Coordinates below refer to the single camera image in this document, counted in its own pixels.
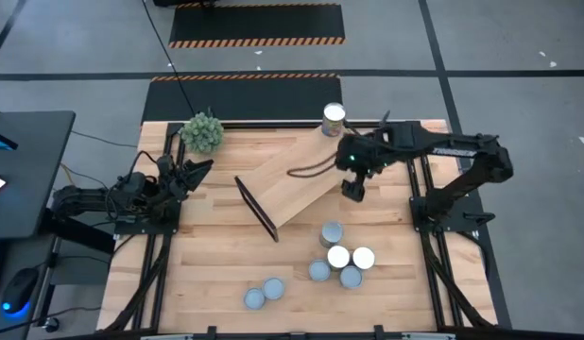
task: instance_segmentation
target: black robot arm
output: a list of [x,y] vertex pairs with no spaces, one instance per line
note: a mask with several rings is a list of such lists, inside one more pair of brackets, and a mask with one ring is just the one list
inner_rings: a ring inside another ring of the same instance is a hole
[[495,136],[435,133],[413,122],[384,123],[365,135],[346,134],[339,142],[336,168],[356,174],[354,182],[343,182],[343,195],[361,202],[365,178],[382,173],[394,162],[423,155],[474,159],[471,170],[445,188],[427,194],[427,214],[433,218],[445,214],[455,200],[483,183],[502,182],[513,174],[508,152],[498,144]]
[[210,171],[213,161],[186,161],[177,166],[170,155],[164,155],[155,163],[159,172],[157,177],[129,172],[119,177],[111,188],[64,187],[53,194],[51,210],[56,218],[106,212],[114,221],[127,217],[129,222],[154,226],[171,222],[176,216],[174,211],[177,206],[187,198],[189,191],[196,190]]

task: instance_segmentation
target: metal can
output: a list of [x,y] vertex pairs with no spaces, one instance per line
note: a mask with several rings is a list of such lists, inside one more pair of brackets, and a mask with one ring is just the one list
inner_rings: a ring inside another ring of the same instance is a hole
[[263,295],[268,299],[279,299],[283,295],[283,281],[278,278],[266,279],[263,283]]
[[326,222],[321,227],[319,242],[326,248],[336,246],[342,240],[342,225],[335,221]]
[[349,289],[361,286],[364,276],[361,270],[354,265],[348,265],[340,272],[340,284]]
[[326,281],[330,278],[330,266],[324,260],[314,260],[309,265],[309,276],[313,281]]
[[330,103],[323,108],[321,132],[329,137],[335,137],[342,131],[342,121],[345,119],[345,108],[338,103]]
[[258,288],[250,288],[244,295],[244,304],[248,309],[259,310],[265,304],[265,295]]
[[340,271],[349,264],[351,254],[343,246],[333,246],[328,250],[328,264],[333,271]]
[[351,263],[359,269],[367,270],[376,263],[376,256],[370,248],[361,246],[352,253]]

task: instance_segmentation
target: concrete floor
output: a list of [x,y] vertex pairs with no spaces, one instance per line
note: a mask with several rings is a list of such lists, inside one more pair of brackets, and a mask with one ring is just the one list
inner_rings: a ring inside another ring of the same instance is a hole
[[[26,1],[0,49],[0,77],[168,72],[140,1]],[[180,71],[435,70],[419,0],[337,2],[348,40],[340,46],[180,49],[171,56]],[[16,4],[0,0],[0,32]],[[447,70],[584,69],[584,0],[427,4]],[[167,39],[174,10],[148,5]],[[539,76],[454,77],[450,84],[464,132],[500,134],[515,165],[510,182],[480,190],[485,210],[498,216],[490,235],[512,326],[584,333],[584,77]],[[149,80],[72,78],[79,80],[0,81],[0,110],[72,110],[75,130],[135,144]],[[351,118],[391,110],[391,118],[448,119],[436,77],[344,76],[341,84]],[[111,184],[134,154],[72,136],[63,162]],[[56,187],[65,183],[60,173]],[[101,303],[105,270],[89,272],[89,283],[99,285],[60,287],[53,310]],[[89,333],[97,316],[64,315],[53,335]],[[30,332],[30,339],[45,337]]]

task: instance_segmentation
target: black rubber mat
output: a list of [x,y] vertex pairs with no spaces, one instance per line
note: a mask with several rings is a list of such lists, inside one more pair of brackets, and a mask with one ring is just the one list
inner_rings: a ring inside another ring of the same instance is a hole
[[[196,111],[213,108],[221,120],[321,119],[323,107],[342,103],[335,74],[220,74],[182,76]],[[157,76],[149,85],[144,121],[191,118],[174,76]]]
[[181,5],[175,12],[171,48],[341,44],[337,4]]

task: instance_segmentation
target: orange and black striped tape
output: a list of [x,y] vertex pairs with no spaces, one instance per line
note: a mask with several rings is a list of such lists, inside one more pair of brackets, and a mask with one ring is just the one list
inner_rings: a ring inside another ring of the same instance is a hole
[[[336,74],[235,74],[235,75],[203,75],[203,76],[179,76],[180,80],[242,80],[242,79],[281,79],[281,78],[307,78],[307,77],[336,77]],[[155,76],[151,81],[177,80],[176,76]]]
[[201,41],[171,42],[170,48],[207,48],[207,47],[249,47],[249,46],[299,46],[331,45],[345,43],[342,37],[315,38],[261,38],[261,39],[223,39]]
[[[305,4],[226,4],[220,5],[215,4],[217,8],[234,8],[234,7],[284,7],[284,6],[340,6],[340,4],[336,3],[323,3],[323,4],[314,4],[314,3],[305,3]],[[193,4],[182,4],[178,5],[177,9],[184,9],[184,8],[198,8],[200,7],[199,3]]]

